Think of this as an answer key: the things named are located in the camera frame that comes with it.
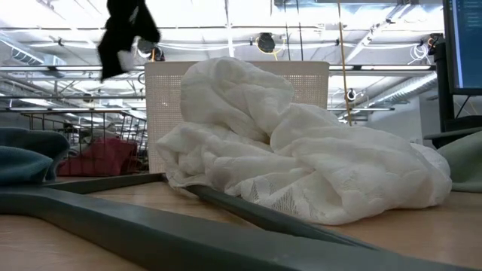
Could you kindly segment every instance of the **wooden table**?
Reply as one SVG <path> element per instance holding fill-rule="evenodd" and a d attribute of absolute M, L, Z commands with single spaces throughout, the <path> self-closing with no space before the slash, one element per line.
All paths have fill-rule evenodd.
<path fill-rule="evenodd" d="M 91 194 L 118 202 L 254 227 L 163 183 Z M 452 193 L 442 206 L 393 210 L 341 227 L 346 235 L 414 257 L 482 269 L 482 194 Z M 142 270 L 34 218 L 0 216 L 0 270 Z"/>

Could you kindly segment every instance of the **monitor screen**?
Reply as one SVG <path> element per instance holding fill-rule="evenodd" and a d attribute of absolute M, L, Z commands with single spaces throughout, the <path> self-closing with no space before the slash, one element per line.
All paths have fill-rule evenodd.
<path fill-rule="evenodd" d="M 444 8 L 452 92 L 482 95 L 482 0 L 447 0 Z"/>

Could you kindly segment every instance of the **red fabric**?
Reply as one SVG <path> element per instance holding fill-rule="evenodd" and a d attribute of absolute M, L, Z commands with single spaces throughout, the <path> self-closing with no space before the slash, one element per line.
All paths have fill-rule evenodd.
<path fill-rule="evenodd" d="M 70 157 L 59 167 L 58 176 L 116 176 L 133 172 L 137 144 L 120 139 L 97 139 L 78 157 Z"/>

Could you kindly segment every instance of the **white mesh board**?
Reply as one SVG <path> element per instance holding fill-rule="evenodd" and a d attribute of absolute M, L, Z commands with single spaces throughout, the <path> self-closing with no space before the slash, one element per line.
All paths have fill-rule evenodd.
<path fill-rule="evenodd" d="M 179 108 L 181 79 L 195 62 L 150 62 L 145 66 L 145 95 L 148 116 L 150 173 L 164 172 L 155 142 L 182 122 Z M 258 68 L 280 75 L 295 89 L 294 102 L 326 108 L 329 64 L 326 62 L 251 62 Z"/>

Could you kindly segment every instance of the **white lace fabric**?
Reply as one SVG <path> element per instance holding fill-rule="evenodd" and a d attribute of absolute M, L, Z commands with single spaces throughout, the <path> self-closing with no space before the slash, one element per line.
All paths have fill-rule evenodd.
<path fill-rule="evenodd" d="M 331 225 L 434 206 L 450 192 L 437 152 L 346 126 L 329 111 L 291 103 L 293 95 L 285 79 L 237 59 L 193 65 L 182 80 L 184 123 L 156 144 L 169 184 L 207 185 Z"/>

